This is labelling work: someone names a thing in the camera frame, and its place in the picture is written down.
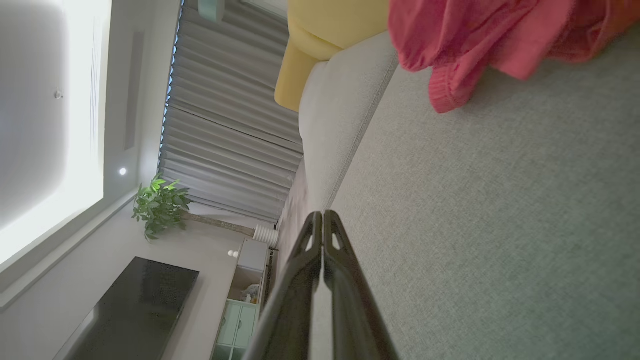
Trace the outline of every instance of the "green leaves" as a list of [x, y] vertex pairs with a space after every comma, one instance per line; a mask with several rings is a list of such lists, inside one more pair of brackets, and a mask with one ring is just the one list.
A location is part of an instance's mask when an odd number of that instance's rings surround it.
[[157, 235], [169, 227], [185, 229], [182, 214], [189, 209], [187, 204], [191, 199], [187, 197], [189, 189], [175, 187], [179, 180], [169, 185], [162, 186], [166, 180], [160, 179], [161, 174], [156, 175], [148, 187], [138, 188], [138, 194], [133, 208], [133, 216], [136, 221], [146, 222], [145, 238], [147, 241], [156, 240]]

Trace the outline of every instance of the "cabinet door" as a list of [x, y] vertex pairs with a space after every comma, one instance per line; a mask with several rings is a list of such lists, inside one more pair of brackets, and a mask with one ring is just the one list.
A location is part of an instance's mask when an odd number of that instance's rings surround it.
[[241, 310], [242, 307], [240, 305], [227, 303], [225, 316], [222, 318], [222, 326], [220, 326], [220, 333], [218, 334], [219, 344], [234, 344], [234, 337], [236, 335]]
[[238, 321], [238, 331], [236, 334], [235, 346], [248, 347], [251, 335], [253, 335], [253, 323], [255, 321], [255, 308], [244, 307], [240, 313], [240, 321]]

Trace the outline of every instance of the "potted plant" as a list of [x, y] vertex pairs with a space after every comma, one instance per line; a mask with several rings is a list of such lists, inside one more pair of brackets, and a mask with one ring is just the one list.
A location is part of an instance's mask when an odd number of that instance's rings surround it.
[[156, 240], [158, 235], [169, 227], [186, 229], [184, 220], [193, 220], [203, 224], [209, 224], [223, 229], [235, 231], [243, 235], [254, 237], [255, 230], [245, 226], [230, 224], [213, 218], [201, 217], [189, 212], [189, 204], [192, 202], [187, 197], [188, 188], [176, 188], [179, 180], [163, 186], [166, 180], [156, 175], [148, 187], [138, 189], [133, 207], [133, 216], [136, 221], [146, 221], [145, 239]]

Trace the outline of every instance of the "white wall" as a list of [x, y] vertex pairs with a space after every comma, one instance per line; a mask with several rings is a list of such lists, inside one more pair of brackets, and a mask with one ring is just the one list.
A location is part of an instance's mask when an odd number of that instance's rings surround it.
[[243, 235], [188, 222], [149, 244], [127, 205], [0, 314], [0, 359], [52, 359], [135, 256], [200, 271], [163, 359], [211, 355]]

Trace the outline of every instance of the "sofa cushion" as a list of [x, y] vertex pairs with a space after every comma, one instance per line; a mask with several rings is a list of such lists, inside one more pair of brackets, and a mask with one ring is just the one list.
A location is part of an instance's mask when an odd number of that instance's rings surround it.
[[638, 44], [443, 115], [396, 71], [331, 208], [400, 358], [640, 354]]
[[299, 115], [311, 209], [331, 203], [396, 67], [388, 33], [314, 67]]

